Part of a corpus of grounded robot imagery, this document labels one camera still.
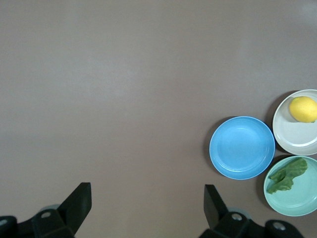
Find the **empty blue plate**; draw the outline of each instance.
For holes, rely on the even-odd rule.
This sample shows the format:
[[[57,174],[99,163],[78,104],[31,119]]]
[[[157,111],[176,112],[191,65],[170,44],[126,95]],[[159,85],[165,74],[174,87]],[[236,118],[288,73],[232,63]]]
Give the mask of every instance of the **empty blue plate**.
[[[272,162],[274,136],[268,126],[253,117],[235,117],[214,132],[209,146],[215,168],[231,179],[250,179]]]

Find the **lemon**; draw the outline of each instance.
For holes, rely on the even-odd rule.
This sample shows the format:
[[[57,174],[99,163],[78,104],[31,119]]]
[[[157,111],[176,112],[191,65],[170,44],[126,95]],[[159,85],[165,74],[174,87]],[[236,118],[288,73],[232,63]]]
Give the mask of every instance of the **lemon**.
[[[300,122],[314,122],[317,120],[317,103],[310,97],[296,97],[289,104],[289,112]]]

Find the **gray table surface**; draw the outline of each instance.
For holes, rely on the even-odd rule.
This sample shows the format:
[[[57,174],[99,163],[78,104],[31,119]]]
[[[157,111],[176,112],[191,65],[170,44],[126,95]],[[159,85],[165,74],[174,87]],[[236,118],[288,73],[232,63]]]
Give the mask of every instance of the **gray table surface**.
[[[89,181],[78,238],[196,238],[215,184],[315,238],[317,212],[269,207],[267,170],[226,178],[208,152],[225,119],[271,127],[302,89],[317,89],[314,0],[1,0],[0,214],[22,222]]]

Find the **plate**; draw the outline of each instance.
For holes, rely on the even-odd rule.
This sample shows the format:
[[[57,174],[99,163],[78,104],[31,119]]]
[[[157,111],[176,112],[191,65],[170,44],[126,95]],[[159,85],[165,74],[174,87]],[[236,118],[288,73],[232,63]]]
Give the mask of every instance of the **plate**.
[[[269,194],[266,190],[273,184],[268,177],[295,158],[305,158],[308,168],[293,179],[293,186],[287,191]],[[317,209],[317,161],[307,156],[291,156],[276,163],[264,180],[264,195],[268,204],[278,213],[286,216],[303,216]]]
[[[215,168],[231,179],[250,179],[261,174],[275,152],[273,133],[253,117],[235,117],[212,135],[210,158]]]
[[[276,142],[287,152],[295,155],[317,153],[317,122],[296,121],[288,107],[295,97],[307,96],[317,102],[317,90],[306,89],[295,92],[283,100],[273,117],[273,133]]]

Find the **green leafy vegetable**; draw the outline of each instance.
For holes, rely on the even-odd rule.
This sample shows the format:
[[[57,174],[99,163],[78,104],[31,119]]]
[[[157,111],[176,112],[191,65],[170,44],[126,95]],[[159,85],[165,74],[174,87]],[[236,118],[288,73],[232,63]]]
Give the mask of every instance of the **green leafy vegetable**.
[[[302,175],[307,168],[307,162],[302,157],[291,161],[269,177],[274,181],[274,184],[267,190],[267,192],[273,194],[278,190],[290,190],[294,184],[293,178]]]

